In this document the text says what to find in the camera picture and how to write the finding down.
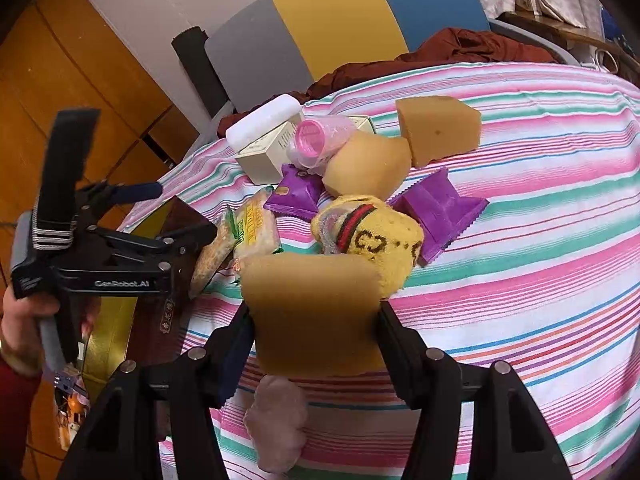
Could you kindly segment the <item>person's left hand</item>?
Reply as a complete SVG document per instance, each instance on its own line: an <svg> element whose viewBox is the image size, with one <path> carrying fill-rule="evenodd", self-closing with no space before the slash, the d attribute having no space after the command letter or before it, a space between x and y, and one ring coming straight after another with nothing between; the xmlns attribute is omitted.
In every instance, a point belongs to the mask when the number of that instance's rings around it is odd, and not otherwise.
<svg viewBox="0 0 640 480"><path fill-rule="evenodd" d="M45 292L16 299L13 287L4 292L1 308L1 356L17 374L32 377L42 370L39 323L52 318L60 303Z"/></svg>

